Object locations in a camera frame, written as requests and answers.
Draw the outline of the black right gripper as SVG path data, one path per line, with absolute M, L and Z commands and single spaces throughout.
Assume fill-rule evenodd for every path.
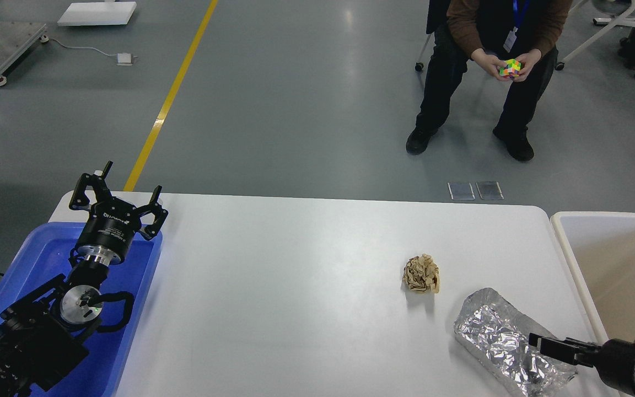
M 606 386 L 635 396 L 635 340 L 627 342 L 612 339 L 600 347 L 571 337 L 560 341 L 530 332 L 528 344 L 540 354 L 560 362 L 573 366 L 593 366 Z

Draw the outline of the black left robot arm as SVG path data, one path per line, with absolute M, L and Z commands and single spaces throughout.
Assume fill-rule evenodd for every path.
M 136 298 L 129 291 L 103 292 L 109 269 L 123 263 L 139 234 L 160 234 L 168 211 L 157 186 L 147 204 L 136 206 L 114 196 L 106 184 L 112 167 L 81 174 L 69 208 L 88 219 L 59 274 L 13 302 L 0 314 L 0 396 L 29 396 L 32 386 L 50 390 L 89 355 L 86 339 L 117 332 L 132 319 Z

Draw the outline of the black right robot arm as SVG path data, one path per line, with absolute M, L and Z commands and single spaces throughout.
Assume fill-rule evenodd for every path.
M 594 368 L 603 384 L 635 396 L 635 340 L 610 339 L 596 345 L 571 337 L 561 341 L 530 332 L 528 343 L 547 357 L 573 366 Z

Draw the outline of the person's left hand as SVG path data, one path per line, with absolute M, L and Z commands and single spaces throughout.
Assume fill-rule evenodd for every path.
M 514 83 L 522 83 L 532 73 L 532 69 L 542 59 L 542 52 L 539 49 L 532 49 L 529 52 L 522 53 L 522 55 L 515 58 L 516 61 L 521 63 L 519 74 L 513 78 Z

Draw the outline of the person's right hand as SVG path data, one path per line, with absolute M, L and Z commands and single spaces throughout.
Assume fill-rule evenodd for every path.
M 505 60 L 501 60 L 496 55 L 491 55 L 491 53 L 486 53 L 482 48 L 478 48 L 473 51 L 470 58 L 474 61 L 474 63 L 479 65 L 484 72 L 498 81 L 512 82 L 512 79 L 509 76 L 501 76 L 499 74 L 499 70 L 502 67 L 505 68 L 507 66 L 507 62 Z

